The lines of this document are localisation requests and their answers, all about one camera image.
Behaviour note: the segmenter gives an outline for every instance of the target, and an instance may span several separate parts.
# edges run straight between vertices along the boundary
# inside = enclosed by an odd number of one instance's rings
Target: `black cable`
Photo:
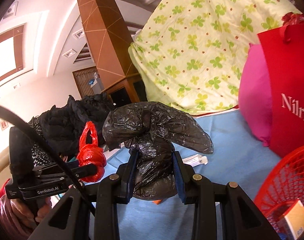
[[[0,118],[3,120],[12,123],[17,128],[19,128],[27,137],[29,137],[32,141],[36,142],[42,150],[44,150],[47,155],[52,158],[55,163],[62,169],[65,174],[72,180],[73,185],[80,193],[84,202],[88,205],[91,213],[95,216],[95,207],[89,201],[85,190],[80,185],[77,177],[74,173],[69,169],[68,165],[55,153],[55,151],[46,143],[44,139],[41,138],[40,135],[36,133],[36,131],[30,127],[25,121],[23,121],[19,116],[11,112],[10,110],[0,106]]]

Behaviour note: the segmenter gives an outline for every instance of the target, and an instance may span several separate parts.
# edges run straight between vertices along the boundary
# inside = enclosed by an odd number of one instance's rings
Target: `yellow blanket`
[[[193,115],[234,107],[248,44],[290,11],[288,0],[162,0],[129,48],[148,100]]]

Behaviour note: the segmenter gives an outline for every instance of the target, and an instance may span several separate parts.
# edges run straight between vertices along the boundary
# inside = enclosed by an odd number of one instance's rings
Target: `red bag handle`
[[[284,25],[279,28],[279,34],[285,44],[290,43],[290,41],[291,41],[291,37],[288,33],[288,29],[290,28],[290,26],[291,25]]]
[[[86,145],[86,137],[88,135],[89,130],[91,132],[92,144],[95,144],[96,146],[98,146],[98,135],[96,132],[95,125],[94,125],[94,123],[89,121],[85,124],[84,130],[80,136],[80,141],[79,141],[79,150],[80,151]]]

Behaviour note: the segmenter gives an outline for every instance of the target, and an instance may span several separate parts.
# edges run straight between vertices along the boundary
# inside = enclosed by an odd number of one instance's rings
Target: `ceiling light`
[[[76,54],[76,51],[73,49],[70,49],[69,51],[67,51],[66,53],[62,54],[62,56],[65,57],[71,57],[72,55]]]
[[[75,39],[82,38],[82,37],[84,36],[84,30],[83,30],[83,29],[78,30],[77,32],[73,33],[72,36],[73,36]]]

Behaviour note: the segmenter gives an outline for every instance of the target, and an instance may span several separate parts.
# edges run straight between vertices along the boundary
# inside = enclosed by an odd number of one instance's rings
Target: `wooden pillar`
[[[123,89],[119,96],[126,91],[131,102],[143,101],[139,96],[142,91],[135,89],[142,88],[142,80],[128,53],[132,37],[115,0],[77,0],[77,3],[104,91],[114,100],[113,93]]]

